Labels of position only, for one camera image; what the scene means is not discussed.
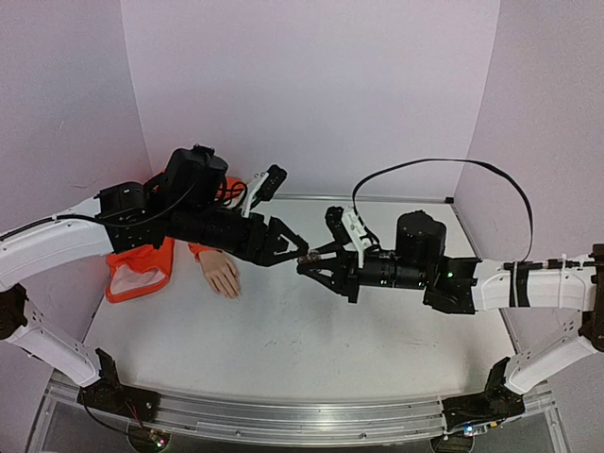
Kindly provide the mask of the nail polish bottle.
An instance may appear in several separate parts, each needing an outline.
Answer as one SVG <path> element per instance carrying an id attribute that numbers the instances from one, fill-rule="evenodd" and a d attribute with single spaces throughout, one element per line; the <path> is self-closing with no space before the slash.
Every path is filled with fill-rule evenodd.
<path id="1" fill-rule="evenodd" d="M 317 261 L 319 261 L 321 259 L 322 259 L 322 255 L 320 253 L 317 253 L 316 251 L 311 251 L 306 256 L 299 257 L 297 259 L 297 262 L 299 264 L 309 264 L 309 263 L 312 263 L 312 262 L 317 262 Z"/>

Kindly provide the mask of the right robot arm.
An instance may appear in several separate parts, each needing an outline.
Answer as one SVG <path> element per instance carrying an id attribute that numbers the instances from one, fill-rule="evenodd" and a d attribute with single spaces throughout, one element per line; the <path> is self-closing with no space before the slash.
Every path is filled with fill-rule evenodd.
<path id="1" fill-rule="evenodd" d="M 525 394 L 537 383 L 603 350 L 603 247 L 588 255 L 542 261 L 496 261 L 445 255 L 446 227 L 422 210 L 399 216 L 395 246 L 382 250 L 352 209 L 330 208 L 334 238 L 299 259 L 297 272 L 351 303 L 362 287 L 418 290 L 445 314 L 514 309 L 580 313 L 542 345 L 492 369 L 486 393 Z"/>

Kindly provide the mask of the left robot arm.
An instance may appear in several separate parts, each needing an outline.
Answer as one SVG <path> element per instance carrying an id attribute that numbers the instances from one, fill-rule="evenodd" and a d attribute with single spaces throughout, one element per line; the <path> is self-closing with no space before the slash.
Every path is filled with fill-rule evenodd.
<path id="1" fill-rule="evenodd" d="M 309 245 L 280 219 L 253 212 L 268 202 L 287 173 L 273 165 L 243 189 L 229 209 L 224 202 L 227 163 L 211 148 L 175 150 L 165 170 L 100 191 L 57 214 L 1 236 L 1 338 L 22 348 L 89 389 L 105 411 L 127 402 L 112 357 L 50 327 L 29 301 L 23 280 L 76 260 L 125 252 L 165 239 L 218 248 L 258 266 L 271 267 L 305 255 Z"/>

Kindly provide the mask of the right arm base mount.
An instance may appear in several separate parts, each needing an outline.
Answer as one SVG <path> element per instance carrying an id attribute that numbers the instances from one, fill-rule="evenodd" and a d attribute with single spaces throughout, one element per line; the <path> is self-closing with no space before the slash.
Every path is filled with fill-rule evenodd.
<path id="1" fill-rule="evenodd" d="M 523 396 L 505 386 L 510 358 L 497 362 L 479 393 L 451 396 L 443 400 L 442 414 L 447 433 L 469 426 L 502 422 L 525 411 Z"/>

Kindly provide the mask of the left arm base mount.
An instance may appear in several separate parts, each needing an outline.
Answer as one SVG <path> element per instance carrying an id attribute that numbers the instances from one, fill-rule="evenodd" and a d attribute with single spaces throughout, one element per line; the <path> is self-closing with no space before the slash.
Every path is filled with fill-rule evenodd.
<path id="1" fill-rule="evenodd" d="M 129 417 L 137 422 L 154 422 L 160 403 L 156 391 L 125 385 L 119 379 L 113 357 L 95 349 L 99 365 L 96 380 L 79 389 L 77 402 L 88 409 Z"/>

